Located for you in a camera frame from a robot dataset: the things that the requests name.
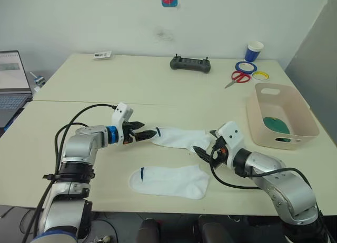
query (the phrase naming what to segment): table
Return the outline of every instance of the table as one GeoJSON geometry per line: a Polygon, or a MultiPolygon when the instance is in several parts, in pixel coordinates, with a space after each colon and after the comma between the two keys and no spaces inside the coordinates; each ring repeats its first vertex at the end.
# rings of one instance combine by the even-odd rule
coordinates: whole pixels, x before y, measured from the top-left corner
{"type": "MultiPolygon", "coordinates": [[[[211,71],[205,74],[172,70],[171,59],[116,55],[112,59],[92,60],[91,54],[74,54],[34,100],[194,106],[218,100],[227,105],[245,100],[254,89],[253,82],[224,89],[240,60],[210,59],[211,71]]],[[[269,73],[270,83],[293,86],[275,60],[255,63],[259,70],[269,73]]]]}
{"type": "MultiPolygon", "coordinates": [[[[260,147],[251,140],[244,98],[235,104],[219,105],[212,101],[200,105],[131,105],[130,120],[141,121],[146,128],[173,126],[184,129],[217,129],[235,120],[245,135],[248,150],[282,159],[309,179],[320,208],[325,215],[337,215],[333,191],[336,183],[336,147],[318,123],[320,134],[296,151],[260,147]]],[[[56,131],[90,103],[33,101],[19,115],[13,126],[0,139],[2,173],[0,204],[35,207],[52,173],[55,156],[53,140],[56,131]]],[[[110,125],[112,110],[98,107],[85,112],[78,121],[88,125],[110,125]]],[[[123,146],[110,145],[97,153],[96,177],[91,181],[89,200],[96,211],[181,212],[234,215],[276,215],[268,195],[260,190],[225,187],[213,177],[206,196],[201,200],[181,197],[151,196],[132,192],[128,178],[143,166],[182,167],[199,164],[209,175],[209,165],[185,149],[173,149],[143,141],[123,146]]],[[[252,185],[249,179],[236,176],[224,165],[217,174],[233,184],[252,185]]]]}

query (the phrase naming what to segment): game controller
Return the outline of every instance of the game controller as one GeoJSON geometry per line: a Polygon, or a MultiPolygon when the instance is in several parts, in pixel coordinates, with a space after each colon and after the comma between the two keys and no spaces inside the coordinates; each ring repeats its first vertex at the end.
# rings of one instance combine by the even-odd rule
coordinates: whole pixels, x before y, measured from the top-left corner
{"type": "Polygon", "coordinates": [[[208,73],[211,69],[211,63],[206,59],[198,60],[198,59],[189,59],[189,58],[182,58],[175,54],[175,57],[170,61],[171,69],[189,69],[189,70],[198,70],[204,73],[208,73]]]}

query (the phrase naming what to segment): cup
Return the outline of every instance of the cup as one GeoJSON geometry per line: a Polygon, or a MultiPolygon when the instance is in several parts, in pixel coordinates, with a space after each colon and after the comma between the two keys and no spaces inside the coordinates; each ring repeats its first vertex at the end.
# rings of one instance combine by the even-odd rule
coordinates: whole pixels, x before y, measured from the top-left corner
{"type": "Polygon", "coordinates": [[[244,57],[246,62],[253,62],[256,60],[257,56],[263,49],[263,44],[261,42],[253,41],[248,43],[248,48],[246,55],[244,57]]]}

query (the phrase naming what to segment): small white card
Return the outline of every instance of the small white card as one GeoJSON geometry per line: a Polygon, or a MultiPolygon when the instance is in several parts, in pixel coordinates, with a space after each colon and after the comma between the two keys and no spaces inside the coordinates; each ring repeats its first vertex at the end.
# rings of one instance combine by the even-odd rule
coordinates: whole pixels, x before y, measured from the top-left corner
{"type": "Polygon", "coordinates": [[[106,59],[111,57],[111,51],[94,53],[93,59],[106,59]]]}

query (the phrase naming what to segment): scissors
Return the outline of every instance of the scissors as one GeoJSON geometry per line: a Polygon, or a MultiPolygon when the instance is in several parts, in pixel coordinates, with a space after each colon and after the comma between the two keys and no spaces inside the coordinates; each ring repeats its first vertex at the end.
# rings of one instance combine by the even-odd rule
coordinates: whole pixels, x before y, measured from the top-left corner
{"type": "Polygon", "coordinates": [[[243,73],[242,71],[234,71],[232,73],[232,81],[226,85],[225,89],[230,87],[231,85],[238,83],[247,83],[251,79],[250,75],[243,73]]]}

